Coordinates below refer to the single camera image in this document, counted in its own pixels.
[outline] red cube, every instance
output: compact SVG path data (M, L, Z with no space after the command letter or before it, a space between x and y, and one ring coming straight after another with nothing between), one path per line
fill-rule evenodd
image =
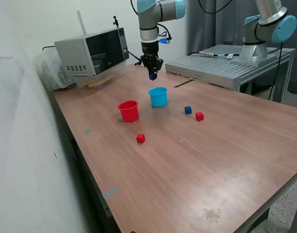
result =
M143 133L138 134L138 136L137 136L137 142L138 143L144 143L144 141L145 141L144 134Z
M197 120L197 121L204 120L203 113L196 113L196 120Z

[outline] plastic bag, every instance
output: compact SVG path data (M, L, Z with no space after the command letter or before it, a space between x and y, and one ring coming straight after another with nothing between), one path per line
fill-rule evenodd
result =
M55 47L43 49L36 65L37 74L49 91L64 89L75 83L71 76L66 75Z

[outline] white wall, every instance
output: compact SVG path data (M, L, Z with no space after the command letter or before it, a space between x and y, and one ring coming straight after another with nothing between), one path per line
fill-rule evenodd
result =
M44 46L82 33L77 17L81 11L87 33L113 28L113 16L124 27L129 50L137 56L142 54L137 15L129 0L5 0L28 55L35 57ZM163 22L170 30L173 40L160 45L159 56L165 63L186 55L186 17ZM134 58L127 63L134 63Z
M0 233L96 232L57 124L0 0Z

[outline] metal workbench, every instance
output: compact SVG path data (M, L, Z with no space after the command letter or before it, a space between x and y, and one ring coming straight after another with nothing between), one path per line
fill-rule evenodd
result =
M242 46L217 45L204 50L216 54L241 53ZM277 58L262 66L251 67L232 64L227 58L203 57L198 54L182 57L166 64L166 72L182 75L191 79L222 86L227 89L240 91L240 86L277 68L280 49L267 48L269 54ZM284 103L290 80L295 49L283 49L280 69L276 80L273 101Z

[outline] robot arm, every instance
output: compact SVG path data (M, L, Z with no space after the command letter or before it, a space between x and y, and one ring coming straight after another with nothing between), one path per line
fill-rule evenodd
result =
M137 8L143 52L141 61L148 69L149 79L155 80L163 65L163 60L158 57L157 23L183 18L185 0L138 0Z
M282 43L297 27L295 16L288 15L280 0L255 0L260 14L248 17L244 26L241 60L257 62L267 59L266 41Z

